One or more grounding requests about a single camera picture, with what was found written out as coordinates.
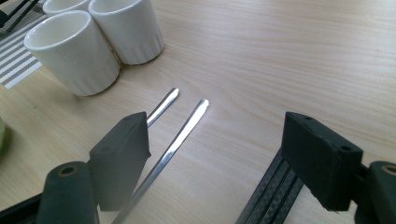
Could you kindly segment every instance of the striped placemat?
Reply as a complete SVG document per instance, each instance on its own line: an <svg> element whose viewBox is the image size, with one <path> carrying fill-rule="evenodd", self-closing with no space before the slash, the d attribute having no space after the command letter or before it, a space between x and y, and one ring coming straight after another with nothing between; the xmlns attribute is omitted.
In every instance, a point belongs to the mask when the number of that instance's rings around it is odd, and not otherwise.
<svg viewBox="0 0 396 224"><path fill-rule="evenodd" d="M2 10L9 14L20 2L17 1ZM0 34L19 17L29 4L27 3L20 9L5 27L0 29ZM35 6L9 35L0 37L0 83L7 89L15 86L41 66L41 63L23 45L23 39L27 32L46 18L41 7Z"/></svg>

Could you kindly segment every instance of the wooden table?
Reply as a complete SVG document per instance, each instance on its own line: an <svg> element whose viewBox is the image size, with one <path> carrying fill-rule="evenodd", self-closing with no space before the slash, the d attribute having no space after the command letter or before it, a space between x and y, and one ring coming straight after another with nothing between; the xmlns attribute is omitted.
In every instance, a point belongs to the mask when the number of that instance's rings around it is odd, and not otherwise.
<svg viewBox="0 0 396 224"><path fill-rule="evenodd" d="M396 2L154 0L166 43L150 63L124 66L108 90L77 97L45 67L11 90L0 159L0 210L42 191L47 173L87 161L123 117L180 96L149 129L143 179L202 98L204 118L127 223L235 223L282 138L286 111L318 119L365 150L396 161ZM286 223L353 223L303 188ZM115 213L101 213L109 223Z"/></svg>

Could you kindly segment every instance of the silver chopstick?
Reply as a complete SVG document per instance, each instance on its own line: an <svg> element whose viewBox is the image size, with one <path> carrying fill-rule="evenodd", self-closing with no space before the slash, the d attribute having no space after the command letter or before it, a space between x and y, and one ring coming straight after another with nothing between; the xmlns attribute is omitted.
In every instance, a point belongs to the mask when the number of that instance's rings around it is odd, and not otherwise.
<svg viewBox="0 0 396 224"><path fill-rule="evenodd" d="M163 100L155 107L155 109L148 115L148 128L160 115L171 105L178 96L178 89L173 88L166 94Z"/></svg>
<svg viewBox="0 0 396 224"><path fill-rule="evenodd" d="M192 129L196 126L198 121L204 115L209 106L209 102L204 99L201 100L198 105L194 108L192 113L190 114L187 121L184 123L183 127L178 132L177 136L174 138L168 149L163 153L157 163L149 172L148 176L143 180L142 184L139 186L137 191L132 195L129 202L123 207L123 209L116 216L112 224L121 224L122 221L128 216L128 214L134 209L134 206L139 202L160 172L163 170L165 165L172 159L175 155L176 151L180 148L181 144L183 144L184 140L189 136Z"/></svg>

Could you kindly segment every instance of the white ceramic cup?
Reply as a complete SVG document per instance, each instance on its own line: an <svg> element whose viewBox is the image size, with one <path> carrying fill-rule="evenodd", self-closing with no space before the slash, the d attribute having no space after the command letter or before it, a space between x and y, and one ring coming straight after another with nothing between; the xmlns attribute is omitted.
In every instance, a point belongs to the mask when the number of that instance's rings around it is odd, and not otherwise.
<svg viewBox="0 0 396 224"><path fill-rule="evenodd" d="M26 35L24 46L76 95L105 90L120 72L105 38L86 11L64 12L40 22Z"/></svg>
<svg viewBox="0 0 396 224"><path fill-rule="evenodd" d="M47 0L43 5L43 11L48 17L73 10L88 12L90 2L91 0Z"/></svg>
<svg viewBox="0 0 396 224"><path fill-rule="evenodd" d="M146 63L163 50L150 0L92 0L88 9L123 63Z"/></svg>

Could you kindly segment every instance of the green object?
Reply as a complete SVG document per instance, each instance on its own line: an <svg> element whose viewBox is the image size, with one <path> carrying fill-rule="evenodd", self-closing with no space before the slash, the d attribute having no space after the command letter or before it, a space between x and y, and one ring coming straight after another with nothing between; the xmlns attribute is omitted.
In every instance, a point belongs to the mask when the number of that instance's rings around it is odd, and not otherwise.
<svg viewBox="0 0 396 224"><path fill-rule="evenodd" d="M0 151L3 147L3 141L4 141L4 132L6 131L6 127L4 125L3 120L0 117Z"/></svg>

